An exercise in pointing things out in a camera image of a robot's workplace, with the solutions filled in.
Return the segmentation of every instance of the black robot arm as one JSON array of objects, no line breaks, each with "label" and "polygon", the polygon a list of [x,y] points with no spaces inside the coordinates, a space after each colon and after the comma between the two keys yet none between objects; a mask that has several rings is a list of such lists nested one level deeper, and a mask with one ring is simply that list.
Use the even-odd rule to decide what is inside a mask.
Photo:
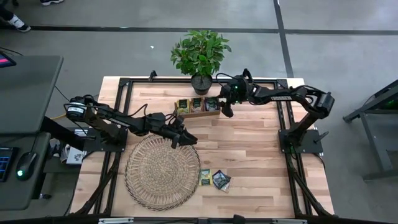
[{"label": "black robot arm", "polygon": [[158,134],[172,140],[172,148],[196,144],[198,139],[190,134],[184,127],[183,118],[175,114],[164,115],[163,113],[146,114],[147,105],[144,109],[144,116],[133,118],[131,115],[123,114],[109,105],[98,103],[91,95],[76,96],[70,103],[64,105],[67,111],[67,118],[73,122],[84,122],[96,129],[101,134],[101,140],[107,144],[117,144],[122,136],[120,132],[127,128],[136,136],[145,136],[148,133]]},{"label": "black robot arm", "polygon": [[252,105],[264,105],[272,101],[296,101],[308,112],[298,123],[294,123],[287,132],[286,140],[298,147],[301,144],[306,130],[318,119],[326,118],[335,102],[329,93],[311,86],[298,86],[296,88],[284,88],[271,90],[264,86],[252,83],[250,73],[236,75],[226,85],[221,87],[219,98],[225,98],[221,102],[221,112],[232,117],[231,105],[248,101]]}]

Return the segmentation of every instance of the green leaves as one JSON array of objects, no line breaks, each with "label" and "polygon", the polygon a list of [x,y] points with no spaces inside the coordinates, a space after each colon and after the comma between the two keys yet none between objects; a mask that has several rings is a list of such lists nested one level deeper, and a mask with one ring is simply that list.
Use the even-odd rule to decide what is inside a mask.
[{"label": "green leaves", "polygon": [[224,49],[232,52],[225,44],[229,40],[216,32],[190,30],[185,36],[188,38],[175,44],[170,57],[175,68],[185,75],[212,75],[220,69]]}]

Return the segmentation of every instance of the gray floor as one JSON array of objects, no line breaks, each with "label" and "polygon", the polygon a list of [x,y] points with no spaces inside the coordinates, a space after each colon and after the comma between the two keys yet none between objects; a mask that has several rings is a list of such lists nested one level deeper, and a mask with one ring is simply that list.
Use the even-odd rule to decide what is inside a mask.
[{"label": "gray floor", "polygon": [[[397,30],[394,0],[280,0],[286,29]],[[65,0],[42,7],[21,1],[15,12],[31,25],[112,27],[278,28],[272,0]],[[69,97],[98,94],[105,75],[178,75],[169,62],[170,48],[184,33],[0,30],[0,47],[25,55],[63,55],[58,87]],[[286,77],[279,34],[227,33],[233,53],[221,71],[255,77]],[[335,213],[341,217],[398,223],[398,180],[372,183],[361,176],[376,172],[362,124],[346,124],[342,116],[397,79],[398,35],[288,35],[295,77],[331,91],[331,115],[317,122],[330,131],[323,140],[326,174]],[[55,92],[48,116],[63,113]],[[66,120],[59,121],[71,125]],[[24,213],[0,213],[0,219],[63,215],[72,196],[73,177],[47,181],[58,199],[31,206]]]}]

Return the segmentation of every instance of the wicker tray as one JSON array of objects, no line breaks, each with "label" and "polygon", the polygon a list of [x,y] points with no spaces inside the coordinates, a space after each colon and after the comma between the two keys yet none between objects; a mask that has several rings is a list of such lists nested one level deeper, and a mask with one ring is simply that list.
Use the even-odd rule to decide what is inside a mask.
[{"label": "wicker tray", "polygon": [[151,135],[131,152],[125,184],[143,207],[164,211],[180,206],[196,191],[200,160],[193,146],[171,148],[171,140]]}]

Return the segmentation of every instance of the shoe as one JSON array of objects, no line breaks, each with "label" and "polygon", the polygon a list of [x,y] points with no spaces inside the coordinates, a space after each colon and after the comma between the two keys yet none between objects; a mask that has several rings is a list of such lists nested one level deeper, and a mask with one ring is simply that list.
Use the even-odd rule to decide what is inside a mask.
[{"label": "shoe", "polygon": [[49,6],[51,5],[51,3],[58,4],[63,2],[63,0],[40,0],[40,2],[42,3],[43,6]]},{"label": "shoe", "polygon": [[16,15],[14,15],[14,17],[11,20],[9,20],[8,23],[13,25],[17,30],[21,32],[30,31],[30,26],[22,22]]}]

